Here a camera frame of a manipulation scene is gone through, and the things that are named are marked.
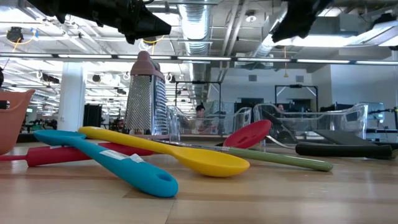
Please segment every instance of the clear acrylic bin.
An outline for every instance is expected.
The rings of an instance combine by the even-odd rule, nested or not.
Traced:
[[[368,106],[366,104],[357,104],[350,109],[341,111],[281,113],[275,105],[263,103],[253,108],[255,121],[267,119],[263,111],[282,121],[284,126],[298,139],[319,138],[319,135],[313,132],[319,129],[347,131],[366,139],[366,120],[368,117]]]
[[[187,115],[176,106],[167,107],[170,138],[178,141],[181,135],[228,136],[251,122],[251,108],[241,108],[235,114],[212,114],[205,118]]]

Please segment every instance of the green spoon handle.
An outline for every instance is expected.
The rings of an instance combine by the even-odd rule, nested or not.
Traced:
[[[246,159],[255,159],[259,161],[266,162],[275,162],[278,164],[285,164],[290,166],[303,167],[308,169],[315,169],[321,171],[331,171],[333,168],[333,164],[324,161],[318,161],[314,159],[304,159],[293,156],[284,156],[278,155],[269,152],[258,152],[252,151],[248,149],[235,149],[223,147],[224,151],[227,151],[231,155],[246,158]]]

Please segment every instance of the metal grater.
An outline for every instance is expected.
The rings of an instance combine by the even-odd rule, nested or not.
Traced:
[[[165,81],[159,64],[140,52],[131,75],[126,128],[132,134],[168,135]]]

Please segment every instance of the wooden surface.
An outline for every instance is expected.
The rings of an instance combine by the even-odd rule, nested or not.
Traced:
[[[19,144],[12,153],[28,146],[40,144]],[[0,223],[398,223],[397,161],[323,158],[333,172],[250,161],[245,173],[219,179],[167,155],[144,159],[178,180],[175,198],[140,193],[94,161],[31,168],[0,162]]]

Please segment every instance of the spoon handle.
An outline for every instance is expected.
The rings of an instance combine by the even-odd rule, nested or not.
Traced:
[[[110,131],[98,127],[81,127],[79,128],[78,132],[83,133],[92,139],[109,141],[125,146],[138,147],[163,154],[172,154],[172,150],[169,149],[168,145],[128,134],[117,133],[116,131]]]
[[[259,161],[275,162],[278,164],[285,164],[290,166],[303,167],[308,169],[315,169],[320,171],[331,171],[333,164],[324,161],[318,161],[314,159],[304,159],[293,156],[278,155],[269,152],[258,152],[248,149],[226,149],[231,155],[243,157],[246,159],[255,159]]]
[[[136,154],[129,157],[86,140],[66,138],[69,145],[147,194],[173,197],[178,192],[178,183],[168,172],[144,162]]]

